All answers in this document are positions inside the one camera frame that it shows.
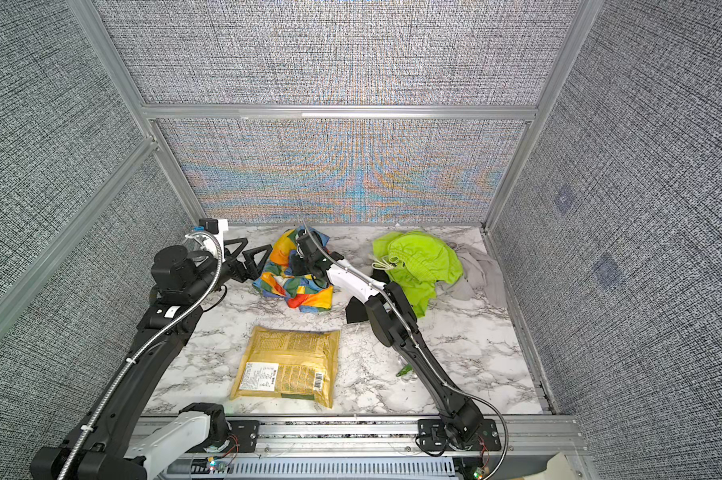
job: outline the black mounting bracket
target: black mounting bracket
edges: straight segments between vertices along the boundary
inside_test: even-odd
[[[260,437],[260,423],[257,420],[228,420],[230,436],[238,438],[238,453],[252,453],[257,448],[257,439]],[[206,453],[201,446],[194,446],[189,453]]]
[[[417,429],[419,436],[419,445],[423,450],[428,452],[440,452],[444,449],[446,443],[446,451],[453,451],[454,448],[448,444],[448,437],[444,430],[444,423],[441,420],[431,420],[422,418],[417,421]],[[481,427],[476,432],[475,442],[467,448],[468,452],[480,452],[481,443],[478,441],[481,436],[486,445],[486,449],[490,452],[499,452],[502,449],[500,444],[500,435],[497,431],[497,423],[491,418],[484,418]]]

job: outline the green plastic piece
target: green plastic piece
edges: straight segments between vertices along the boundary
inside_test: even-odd
[[[407,373],[409,373],[411,370],[413,370],[412,364],[411,364],[411,363],[407,363],[406,366],[405,366],[404,368],[402,368],[400,372],[398,372],[398,373],[395,374],[395,376],[404,376],[404,375],[406,375]]]

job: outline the red wire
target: red wire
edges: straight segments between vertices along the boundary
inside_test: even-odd
[[[236,454],[232,457],[232,460],[235,460],[236,457],[238,456],[238,451],[239,451],[239,448],[238,448],[238,437],[236,437],[236,436],[234,436],[234,435],[231,435],[230,437],[228,437],[228,439],[230,439],[230,438],[232,438],[233,440],[235,440],[236,443],[233,444],[233,446],[230,447],[230,450],[228,450],[227,452],[225,452],[225,455],[221,456],[220,459],[222,459],[222,458],[230,455],[230,453],[232,452],[233,447],[236,448]]]
[[[489,465],[489,450],[486,448],[486,441],[482,436],[478,436],[478,443],[481,445],[481,460],[484,459],[484,452],[486,452],[486,463],[482,468],[486,468]]]

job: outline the product label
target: product label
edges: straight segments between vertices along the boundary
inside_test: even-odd
[[[316,372],[316,378],[313,379],[313,390],[320,390],[323,388],[323,373]]]
[[[276,390],[276,377],[278,376],[278,363],[248,362],[243,371],[241,390],[260,390],[274,392]]]

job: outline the white marble surface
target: white marble surface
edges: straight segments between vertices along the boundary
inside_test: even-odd
[[[330,250],[345,255],[370,274],[372,240],[392,226],[321,226]],[[249,247],[272,244],[286,230],[278,226],[234,228],[226,238],[247,236]],[[477,227],[426,227],[446,241],[484,249]],[[145,413],[176,413],[192,402],[214,402],[229,413],[435,413],[434,403],[417,379],[395,376],[402,365],[398,354],[385,348],[367,322],[347,325],[347,292],[335,292],[331,312],[300,313],[280,299],[263,298],[251,282],[230,281],[229,292],[214,310],[204,313],[193,337],[164,373]],[[219,298],[213,293],[204,307]],[[466,392],[487,398],[502,413],[541,413],[529,371],[506,310],[483,297],[469,301],[439,296],[431,300],[420,331],[450,377]],[[238,365],[254,326],[282,330],[340,330],[339,368],[334,407],[290,398],[229,400]]]

